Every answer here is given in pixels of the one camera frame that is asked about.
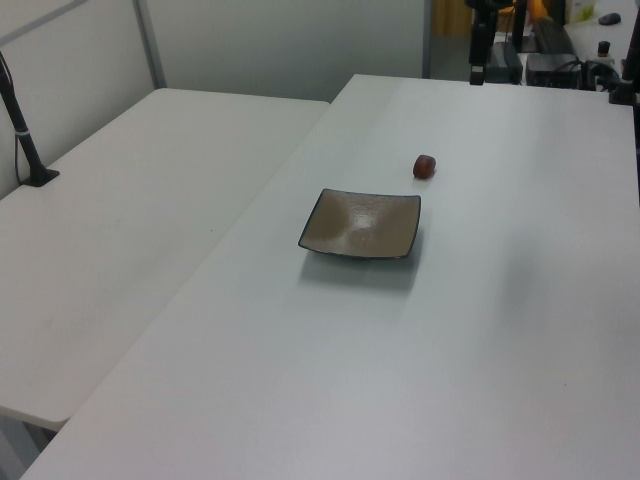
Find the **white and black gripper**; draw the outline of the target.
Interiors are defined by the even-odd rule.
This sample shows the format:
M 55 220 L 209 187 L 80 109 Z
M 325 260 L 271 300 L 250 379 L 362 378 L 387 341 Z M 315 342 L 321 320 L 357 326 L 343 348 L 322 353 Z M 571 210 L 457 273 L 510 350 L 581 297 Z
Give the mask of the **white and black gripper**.
M 524 43 L 527 1 L 465 0 L 464 3 L 472 9 L 473 17 L 469 49 L 469 64 L 471 67 L 469 83 L 471 85 L 483 85 L 488 58 L 493 45 L 493 13 L 488 8 L 514 7 L 512 44 L 517 52 L 521 52 Z

